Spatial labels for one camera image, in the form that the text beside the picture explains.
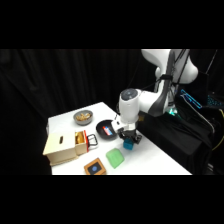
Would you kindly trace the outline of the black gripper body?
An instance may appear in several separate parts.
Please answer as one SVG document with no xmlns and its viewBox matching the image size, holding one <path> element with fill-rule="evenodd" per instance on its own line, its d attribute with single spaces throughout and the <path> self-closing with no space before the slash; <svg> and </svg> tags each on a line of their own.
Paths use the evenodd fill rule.
<svg viewBox="0 0 224 224">
<path fill-rule="evenodd" d="M 129 142 L 133 143 L 133 139 L 138 136 L 139 134 L 136 132 L 136 130 L 125 130 L 124 128 L 121 128 L 118 131 L 119 137 L 125 137 L 125 140 L 128 140 Z"/>
</svg>

